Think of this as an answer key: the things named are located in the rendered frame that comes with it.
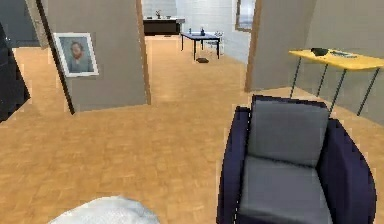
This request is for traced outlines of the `brown framed wall picture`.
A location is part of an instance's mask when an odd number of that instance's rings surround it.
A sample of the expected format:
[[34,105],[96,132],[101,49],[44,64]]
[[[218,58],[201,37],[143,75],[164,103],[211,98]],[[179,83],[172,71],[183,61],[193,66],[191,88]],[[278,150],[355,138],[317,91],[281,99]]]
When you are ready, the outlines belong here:
[[256,0],[237,0],[235,29],[250,32],[253,25],[253,17]]

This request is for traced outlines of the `yellow side table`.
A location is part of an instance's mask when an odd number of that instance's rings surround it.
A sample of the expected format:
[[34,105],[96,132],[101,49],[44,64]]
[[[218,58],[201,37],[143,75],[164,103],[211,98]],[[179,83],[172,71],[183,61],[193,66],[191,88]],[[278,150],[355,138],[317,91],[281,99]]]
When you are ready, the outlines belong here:
[[335,91],[334,98],[331,103],[330,111],[333,110],[334,105],[336,103],[336,99],[338,97],[338,94],[340,92],[340,88],[342,86],[342,83],[344,81],[345,75],[348,71],[361,71],[361,70],[369,70],[369,69],[374,69],[375,72],[372,75],[372,79],[367,87],[367,90],[365,92],[364,98],[360,104],[360,107],[357,112],[357,116],[359,116],[362,112],[362,109],[364,108],[364,105],[366,103],[366,100],[371,92],[371,89],[375,83],[376,77],[379,74],[380,70],[384,68],[384,59],[380,58],[375,58],[375,57],[370,57],[370,56],[365,56],[365,55],[359,55],[359,54],[354,54],[350,53],[349,57],[341,57],[334,55],[334,50],[329,49],[328,52],[322,56],[316,56],[315,53],[311,49],[306,49],[306,50],[290,50],[290,54],[295,55],[298,57],[298,63],[296,66],[293,82],[292,82],[292,87],[291,87],[291,92],[289,97],[293,96],[293,92],[295,89],[296,85],[296,80],[298,77],[298,72],[299,68],[301,65],[301,60],[303,58],[306,58],[308,60],[312,60],[318,63],[322,63],[325,65],[324,72],[322,75],[322,78],[320,80],[320,84],[318,87],[317,94],[320,94],[321,86],[325,77],[325,74],[327,72],[327,68],[329,65],[341,68],[343,70],[342,75],[340,77],[338,86]]

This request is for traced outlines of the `dark kitchen counter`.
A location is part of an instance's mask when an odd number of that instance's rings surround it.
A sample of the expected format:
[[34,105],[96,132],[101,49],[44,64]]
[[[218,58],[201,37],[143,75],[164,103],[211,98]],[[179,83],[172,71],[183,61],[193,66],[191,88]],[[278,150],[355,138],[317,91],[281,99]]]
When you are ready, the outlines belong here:
[[178,35],[184,22],[183,18],[144,19],[144,34],[146,36]]

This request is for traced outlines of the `dark blue dining table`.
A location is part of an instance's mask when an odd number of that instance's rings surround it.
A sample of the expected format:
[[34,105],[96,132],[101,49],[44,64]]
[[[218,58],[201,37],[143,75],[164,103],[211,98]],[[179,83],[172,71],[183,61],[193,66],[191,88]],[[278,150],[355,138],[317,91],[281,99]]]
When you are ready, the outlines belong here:
[[182,32],[180,36],[181,36],[181,49],[184,49],[185,38],[188,38],[193,41],[193,58],[196,58],[196,43],[197,42],[204,43],[206,40],[209,39],[208,34],[205,34],[205,36],[201,36],[201,34],[192,34],[192,33]]

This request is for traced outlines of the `white chair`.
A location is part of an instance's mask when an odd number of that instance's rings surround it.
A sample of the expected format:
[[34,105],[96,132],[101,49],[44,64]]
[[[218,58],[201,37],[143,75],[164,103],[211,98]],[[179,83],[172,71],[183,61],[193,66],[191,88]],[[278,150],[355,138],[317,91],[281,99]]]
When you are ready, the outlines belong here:
[[217,57],[220,57],[222,51],[222,42],[224,33],[220,31],[208,33],[209,39],[205,41],[207,45],[216,50]]

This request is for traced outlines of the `white framed portrait picture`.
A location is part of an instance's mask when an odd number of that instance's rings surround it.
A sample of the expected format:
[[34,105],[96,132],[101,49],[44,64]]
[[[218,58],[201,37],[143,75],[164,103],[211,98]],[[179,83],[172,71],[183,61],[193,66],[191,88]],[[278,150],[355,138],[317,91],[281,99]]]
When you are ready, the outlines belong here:
[[87,77],[99,74],[89,33],[54,33],[53,38],[65,77]]

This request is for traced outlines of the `black cabinet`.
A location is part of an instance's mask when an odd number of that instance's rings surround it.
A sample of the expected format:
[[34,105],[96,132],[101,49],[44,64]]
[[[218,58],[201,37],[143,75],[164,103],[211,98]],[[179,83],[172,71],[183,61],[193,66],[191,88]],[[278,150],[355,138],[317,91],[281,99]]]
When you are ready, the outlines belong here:
[[29,98],[28,88],[0,23],[0,123]]

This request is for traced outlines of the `white cushion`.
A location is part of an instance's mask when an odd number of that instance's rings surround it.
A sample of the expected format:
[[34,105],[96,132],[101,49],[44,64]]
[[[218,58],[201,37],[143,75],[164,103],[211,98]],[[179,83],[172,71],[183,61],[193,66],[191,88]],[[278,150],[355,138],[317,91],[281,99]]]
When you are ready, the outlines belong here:
[[160,221],[138,201],[109,196],[68,210],[48,224],[160,224]]

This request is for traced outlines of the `grey flat remote control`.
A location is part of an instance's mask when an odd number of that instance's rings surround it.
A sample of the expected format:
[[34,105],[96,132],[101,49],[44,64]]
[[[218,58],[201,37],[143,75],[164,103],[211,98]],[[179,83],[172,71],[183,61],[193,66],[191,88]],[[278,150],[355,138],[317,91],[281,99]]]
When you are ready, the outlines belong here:
[[352,53],[348,52],[342,52],[342,51],[329,51],[329,53],[336,57],[343,57],[343,58],[357,58],[357,55],[354,55]]

